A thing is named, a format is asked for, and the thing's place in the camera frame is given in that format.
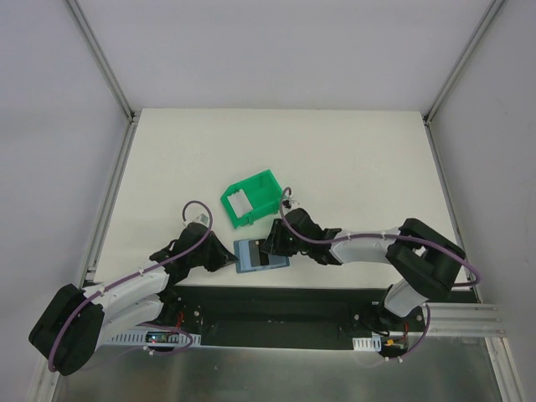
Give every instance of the green container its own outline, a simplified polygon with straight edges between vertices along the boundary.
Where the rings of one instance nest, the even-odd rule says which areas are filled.
[[[280,199],[281,187],[271,170],[229,186],[221,196],[221,202],[235,228],[275,214]]]

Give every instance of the gray floor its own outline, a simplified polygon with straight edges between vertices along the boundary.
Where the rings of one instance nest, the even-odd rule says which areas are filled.
[[[92,365],[125,350],[103,347]],[[500,401],[483,339],[428,338],[403,363],[370,353],[192,348],[134,351],[62,379],[56,401]]]

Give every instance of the white table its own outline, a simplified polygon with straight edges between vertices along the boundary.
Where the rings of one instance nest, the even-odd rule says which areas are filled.
[[[266,237],[275,215],[234,229],[219,201],[232,183],[270,168],[322,227],[382,230],[416,217],[455,238],[418,112],[145,109],[128,157],[95,281],[135,270],[183,229],[181,210],[203,200],[214,232],[233,241]],[[192,207],[194,218],[201,208]],[[390,265],[291,266],[237,274],[198,267],[184,285],[385,288]],[[458,281],[464,281],[460,273]]]

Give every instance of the metal frame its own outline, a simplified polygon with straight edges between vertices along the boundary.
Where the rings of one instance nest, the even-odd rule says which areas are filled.
[[[430,131],[430,123],[437,115],[438,110],[445,102],[452,88],[463,73],[467,63],[470,61],[478,45],[482,42],[486,33],[492,26],[499,12],[503,9],[507,0],[492,0],[478,23],[472,36],[469,38],[466,46],[452,67],[446,81],[441,87],[437,97],[434,99],[429,111],[425,114],[424,123],[427,135],[430,141],[430,148],[435,159],[438,174],[440,176],[441,186],[447,202],[447,208],[453,226],[456,231],[456,239],[460,245],[463,245],[460,230],[456,221],[456,215],[452,208],[452,202],[449,192],[448,183],[441,165],[441,160]],[[118,152],[116,163],[109,180],[108,190],[105,200],[100,209],[99,218],[92,235],[90,247],[87,250],[80,273],[80,285],[92,275],[91,268],[96,266],[101,247],[106,237],[106,230],[110,222],[111,212],[119,191],[122,174],[126,167],[126,160],[133,142],[137,128],[139,113],[136,113],[128,102],[117,78],[110,67],[102,48],[100,47],[93,30],[85,16],[78,0],[64,0],[77,28],[80,30],[88,49],[93,56],[103,79],[111,89],[116,98],[118,105],[129,121],[123,143]],[[511,359],[511,353],[508,346],[508,340],[505,338],[501,318],[498,309],[493,305],[485,304],[444,304],[431,303],[432,318],[429,335],[434,336],[471,336],[486,338],[488,350],[492,360],[492,366],[495,370],[497,382],[501,390],[501,395],[505,402],[523,401],[523,391],[520,386],[518,373]],[[54,389],[59,382],[57,373],[50,373],[47,370],[46,360],[44,358],[39,362],[38,372],[33,386],[30,390],[28,400],[50,401],[54,396]]]

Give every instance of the white wall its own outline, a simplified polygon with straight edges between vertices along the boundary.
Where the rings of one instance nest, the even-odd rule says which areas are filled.
[[[536,400],[536,2],[510,0],[433,122],[482,294]]]
[[[490,0],[80,0],[142,107],[430,107]]]
[[[0,3],[0,400],[26,400],[28,335],[75,281],[126,120],[59,0]]]

